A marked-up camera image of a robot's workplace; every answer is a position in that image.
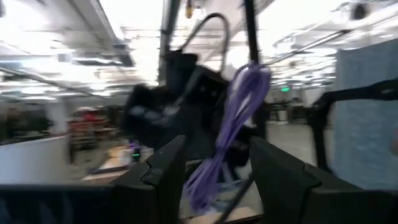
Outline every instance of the purple cable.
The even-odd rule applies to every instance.
[[[217,180],[224,155],[243,124],[266,98],[270,81],[271,71],[265,65],[244,65],[235,73],[228,87],[224,118],[216,140],[216,155],[204,160],[185,183],[194,211],[206,212],[210,208],[217,194]]]

